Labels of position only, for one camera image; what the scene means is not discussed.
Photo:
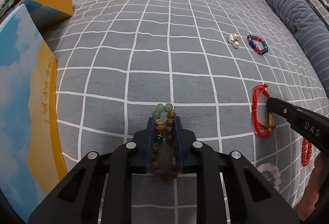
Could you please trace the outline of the white pearl cluster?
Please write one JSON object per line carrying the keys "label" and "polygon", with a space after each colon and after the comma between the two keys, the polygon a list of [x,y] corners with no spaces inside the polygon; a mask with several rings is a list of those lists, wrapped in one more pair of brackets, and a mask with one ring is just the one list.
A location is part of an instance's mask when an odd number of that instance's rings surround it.
{"label": "white pearl cluster", "polygon": [[227,36],[227,41],[229,44],[233,46],[233,48],[238,49],[239,48],[239,38],[237,34],[229,34]]}

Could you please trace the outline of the blue yellow cardboard box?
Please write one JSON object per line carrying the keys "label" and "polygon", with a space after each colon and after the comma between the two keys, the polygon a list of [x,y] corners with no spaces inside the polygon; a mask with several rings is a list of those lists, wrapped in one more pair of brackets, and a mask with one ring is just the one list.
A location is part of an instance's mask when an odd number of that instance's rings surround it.
{"label": "blue yellow cardboard box", "polygon": [[72,0],[1,4],[1,223],[26,223],[67,174],[57,132],[57,60],[42,31]]}

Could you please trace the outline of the blue striped pillow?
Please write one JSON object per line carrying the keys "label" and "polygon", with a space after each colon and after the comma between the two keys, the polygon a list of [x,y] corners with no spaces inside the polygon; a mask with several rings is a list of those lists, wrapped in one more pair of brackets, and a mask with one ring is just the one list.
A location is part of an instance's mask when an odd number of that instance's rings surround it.
{"label": "blue striped pillow", "polygon": [[266,0],[291,31],[328,93],[328,24],[308,0]]}

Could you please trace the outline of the grey checked bed sheet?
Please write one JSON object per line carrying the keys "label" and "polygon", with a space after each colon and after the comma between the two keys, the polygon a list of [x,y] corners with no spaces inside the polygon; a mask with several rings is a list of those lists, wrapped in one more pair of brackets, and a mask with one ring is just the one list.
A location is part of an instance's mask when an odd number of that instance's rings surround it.
{"label": "grey checked bed sheet", "polygon": [[[159,103],[214,150],[241,152],[280,170],[292,206],[312,165],[302,137],[274,117],[261,139],[251,124],[251,91],[323,115],[328,98],[311,63],[265,0],[73,0],[74,15],[50,30],[57,59],[57,126],[67,169],[94,150],[114,151],[145,129]],[[227,41],[237,34],[239,48]]]}

